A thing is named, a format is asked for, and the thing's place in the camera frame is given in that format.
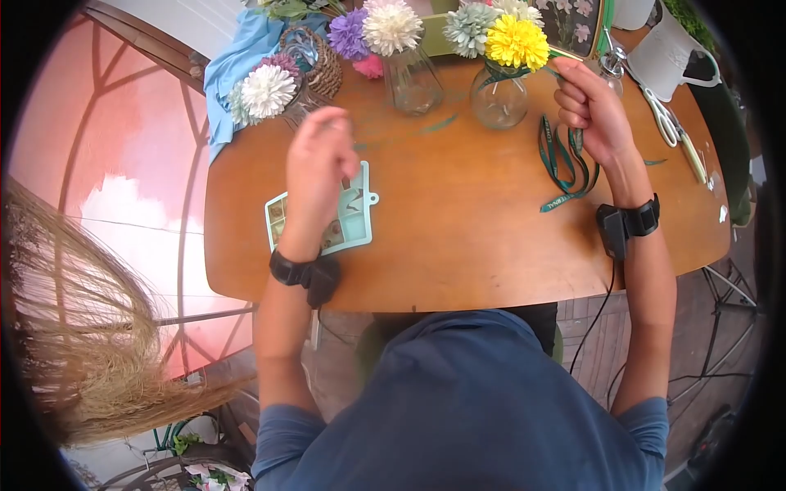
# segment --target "person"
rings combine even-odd
[[[614,91],[576,60],[553,63],[564,77],[554,94],[560,120],[584,129],[614,205],[648,202],[647,170]],[[338,184],[358,165],[347,113],[310,115],[288,152],[281,255],[317,258]],[[610,411],[521,317],[477,310],[434,313],[401,332],[357,401],[325,424],[300,362],[307,292],[270,277],[254,327],[256,489],[660,489],[677,286],[661,229],[628,248],[630,348]]]

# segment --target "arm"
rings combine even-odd
[[[343,109],[323,108],[306,118],[287,155],[281,255],[294,262],[317,258],[322,232],[336,215],[341,179],[354,177],[359,167]],[[319,415],[300,364],[311,314],[306,294],[299,285],[288,287],[268,276],[253,328],[261,409],[287,404]]]
[[[651,200],[644,160],[614,91],[579,61],[557,58],[554,64],[565,79],[554,94],[560,119],[584,129],[584,148],[603,167],[614,205],[636,208]],[[666,397],[677,305],[677,282],[661,229],[628,241],[624,269],[630,348],[611,410],[614,416],[646,399]]]

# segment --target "black pants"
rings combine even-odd
[[[543,351],[550,357],[554,355],[554,335],[556,334],[556,302],[541,303],[521,307],[501,309],[510,312],[530,325]],[[390,341],[409,326],[421,321],[432,312],[416,313],[374,313],[374,324],[386,341]]]

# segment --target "black wrist device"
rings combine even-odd
[[[627,254],[628,239],[655,232],[659,219],[660,202],[657,193],[654,200],[649,200],[639,208],[625,209],[601,204],[595,213],[606,255],[618,261],[622,261]]]
[[[279,282],[299,284],[308,290],[306,301],[312,309],[330,302],[341,281],[341,267],[330,257],[318,256],[311,262],[292,262],[276,249],[270,256],[270,274]]]

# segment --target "blue t-shirt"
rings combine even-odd
[[[387,345],[330,424],[262,411],[252,473],[256,491],[659,489],[666,408],[615,418],[518,317],[435,313]]]

